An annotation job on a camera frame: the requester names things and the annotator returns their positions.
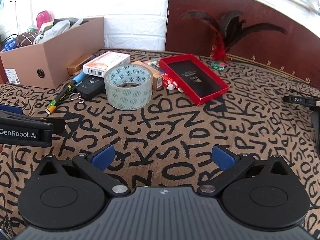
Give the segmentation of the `green black marker pen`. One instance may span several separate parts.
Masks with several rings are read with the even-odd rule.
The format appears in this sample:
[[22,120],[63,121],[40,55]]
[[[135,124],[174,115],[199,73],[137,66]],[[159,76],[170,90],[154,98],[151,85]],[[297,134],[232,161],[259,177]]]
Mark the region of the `green black marker pen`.
[[48,104],[46,107],[46,113],[51,115],[55,112],[56,108],[75,91],[75,85],[80,83],[87,75],[84,72],[80,72],[78,75],[65,85],[61,92]]

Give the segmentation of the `black remote key fob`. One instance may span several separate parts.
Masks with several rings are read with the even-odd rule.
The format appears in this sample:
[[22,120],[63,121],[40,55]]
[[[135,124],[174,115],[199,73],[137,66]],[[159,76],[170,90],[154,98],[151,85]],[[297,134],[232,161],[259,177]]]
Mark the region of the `black remote key fob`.
[[75,89],[84,100],[91,100],[95,96],[105,93],[105,84],[102,77],[88,75],[80,83],[77,83]]

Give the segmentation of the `patterned clear tape roll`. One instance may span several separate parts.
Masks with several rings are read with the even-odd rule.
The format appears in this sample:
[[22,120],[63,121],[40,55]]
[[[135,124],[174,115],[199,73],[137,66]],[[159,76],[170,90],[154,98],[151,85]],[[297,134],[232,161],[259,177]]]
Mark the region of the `patterned clear tape roll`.
[[131,111],[147,105],[152,96],[152,72],[138,64],[111,68],[104,76],[108,103],[119,110]]

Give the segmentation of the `small gold box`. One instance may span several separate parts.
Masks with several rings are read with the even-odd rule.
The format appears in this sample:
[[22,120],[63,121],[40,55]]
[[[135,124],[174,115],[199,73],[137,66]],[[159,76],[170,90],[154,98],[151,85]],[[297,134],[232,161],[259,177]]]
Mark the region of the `small gold box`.
[[92,59],[92,55],[84,55],[71,64],[67,66],[67,72],[69,75],[74,75],[75,73],[82,70],[83,65]]

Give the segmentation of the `red shallow box tray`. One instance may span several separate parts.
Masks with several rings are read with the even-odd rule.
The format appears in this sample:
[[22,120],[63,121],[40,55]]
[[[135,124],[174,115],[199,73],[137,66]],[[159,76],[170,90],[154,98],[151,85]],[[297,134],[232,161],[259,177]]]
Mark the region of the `red shallow box tray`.
[[193,54],[161,58],[159,66],[195,105],[202,105],[229,90],[229,85]]

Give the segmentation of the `white orange medicine box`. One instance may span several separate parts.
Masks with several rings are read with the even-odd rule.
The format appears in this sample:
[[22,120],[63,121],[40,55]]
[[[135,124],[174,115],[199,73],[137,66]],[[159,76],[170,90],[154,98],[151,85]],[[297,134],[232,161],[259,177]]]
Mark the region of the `white orange medicine box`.
[[82,69],[87,75],[104,77],[106,72],[111,68],[122,64],[128,64],[130,63],[130,59],[130,54],[108,51],[85,63]]

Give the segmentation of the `red white cigarette pack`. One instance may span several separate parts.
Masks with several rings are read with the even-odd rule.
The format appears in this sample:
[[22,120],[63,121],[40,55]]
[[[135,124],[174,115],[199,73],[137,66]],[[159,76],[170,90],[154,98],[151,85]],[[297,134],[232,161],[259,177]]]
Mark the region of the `red white cigarette pack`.
[[177,89],[180,93],[184,93],[183,89],[168,75],[163,75],[163,87],[167,90]]

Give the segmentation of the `colourful card pack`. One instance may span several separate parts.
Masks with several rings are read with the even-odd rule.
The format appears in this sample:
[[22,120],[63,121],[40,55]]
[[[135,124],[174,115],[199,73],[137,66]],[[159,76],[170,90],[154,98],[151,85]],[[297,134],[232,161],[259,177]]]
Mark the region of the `colourful card pack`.
[[160,58],[143,61],[143,63],[147,64],[148,66],[156,69],[157,71],[161,72],[162,74],[165,74],[165,71],[159,66],[159,62],[160,62]]

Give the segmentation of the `dark red box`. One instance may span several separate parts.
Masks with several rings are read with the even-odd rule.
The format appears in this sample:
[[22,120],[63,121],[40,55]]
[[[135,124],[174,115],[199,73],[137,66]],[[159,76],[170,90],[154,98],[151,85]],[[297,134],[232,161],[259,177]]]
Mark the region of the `dark red box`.
[[0,59],[0,84],[5,84],[7,83],[8,78],[7,75],[5,73],[4,67],[3,67],[3,63]]

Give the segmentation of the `letter patterned tablecloth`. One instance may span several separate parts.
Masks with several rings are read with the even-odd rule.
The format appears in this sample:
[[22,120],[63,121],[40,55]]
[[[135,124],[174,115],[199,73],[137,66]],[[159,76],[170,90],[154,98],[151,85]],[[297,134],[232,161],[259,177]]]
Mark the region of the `letter patterned tablecloth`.
[[310,196],[304,229],[319,237],[319,156],[309,108],[285,103],[287,94],[319,96],[319,90],[269,69],[231,62],[220,77],[229,91],[195,106],[184,94],[160,88],[135,111],[113,108],[104,94],[79,103],[66,100],[55,112],[65,119],[62,135],[49,148],[4,146],[1,153],[1,229],[15,237],[26,224],[17,200],[40,160],[48,154],[71,159],[112,144],[107,169],[130,188],[198,187],[220,173],[213,145],[267,159],[281,155]]

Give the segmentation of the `brown cardboard box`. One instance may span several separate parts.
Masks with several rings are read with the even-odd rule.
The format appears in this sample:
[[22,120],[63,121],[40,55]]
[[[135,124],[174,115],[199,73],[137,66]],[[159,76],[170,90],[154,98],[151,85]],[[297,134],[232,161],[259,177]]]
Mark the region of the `brown cardboard box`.
[[86,23],[41,44],[1,53],[10,83],[56,89],[67,77],[67,67],[82,56],[93,55],[104,46],[104,19]]

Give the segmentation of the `blue barcode box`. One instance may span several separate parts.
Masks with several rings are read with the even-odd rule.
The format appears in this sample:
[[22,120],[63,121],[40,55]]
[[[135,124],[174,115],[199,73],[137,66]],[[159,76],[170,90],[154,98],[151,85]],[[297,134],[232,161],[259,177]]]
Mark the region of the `blue barcode box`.
[[9,51],[9,50],[13,50],[15,48],[17,48],[18,45],[16,43],[16,39],[12,39],[10,41],[8,41],[5,45],[4,45],[4,49],[5,51]]

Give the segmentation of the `brown checked pouch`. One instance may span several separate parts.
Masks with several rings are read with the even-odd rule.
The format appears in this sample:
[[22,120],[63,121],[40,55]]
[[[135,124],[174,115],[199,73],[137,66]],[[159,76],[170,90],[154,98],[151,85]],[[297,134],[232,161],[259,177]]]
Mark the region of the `brown checked pouch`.
[[16,45],[18,47],[25,47],[34,44],[35,38],[39,34],[35,31],[26,31],[16,37]]

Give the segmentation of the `black device on table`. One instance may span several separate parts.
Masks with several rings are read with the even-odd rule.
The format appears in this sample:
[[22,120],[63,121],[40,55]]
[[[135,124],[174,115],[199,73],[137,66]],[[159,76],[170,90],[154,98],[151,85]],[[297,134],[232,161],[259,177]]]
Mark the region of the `black device on table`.
[[319,98],[306,98],[303,96],[285,95],[283,96],[283,101],[309,107],[312,110],[310,118],[315,129],[316,150],[319,155]]

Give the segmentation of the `pink bottle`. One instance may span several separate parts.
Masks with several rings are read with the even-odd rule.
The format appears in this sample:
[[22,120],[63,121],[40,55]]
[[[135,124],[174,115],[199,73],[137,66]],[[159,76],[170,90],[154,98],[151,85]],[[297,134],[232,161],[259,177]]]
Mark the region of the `pink bottle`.
[[37,30],[39,31],[44,23],[52,22],[52,20],[53,19],[48,11],[45,10],[39,12],[36,16]]

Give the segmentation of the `dark red wooden board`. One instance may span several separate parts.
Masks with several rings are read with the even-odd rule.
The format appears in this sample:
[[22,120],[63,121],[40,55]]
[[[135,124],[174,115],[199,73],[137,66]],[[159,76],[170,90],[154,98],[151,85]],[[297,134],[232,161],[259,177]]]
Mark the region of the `dark red wooden board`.
[[169,0],[165,49],[252,62],[319,87],[319,38],[255,0]]

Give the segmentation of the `feather shuttlecock toy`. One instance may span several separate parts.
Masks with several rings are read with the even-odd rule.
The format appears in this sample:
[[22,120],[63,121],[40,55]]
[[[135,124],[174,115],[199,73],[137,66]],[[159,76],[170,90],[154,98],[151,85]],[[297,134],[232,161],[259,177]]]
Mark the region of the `feather shuttlecock toy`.
[[241,15],[241,11],[233,10],[222,15],[217,20],[207,12],[191,10],[180,15],[177,22],[180,23],[187,19],[199,20],[212,29],[213,43],[210,54],[212,59],[210,68],[222,71],[229,60],[227,52],[246,35],[264,30],[287,34],[287,31],[283,27],[272,23],[257,23],[243,27],[242,25],[246,23],[246,20],[240,20]]

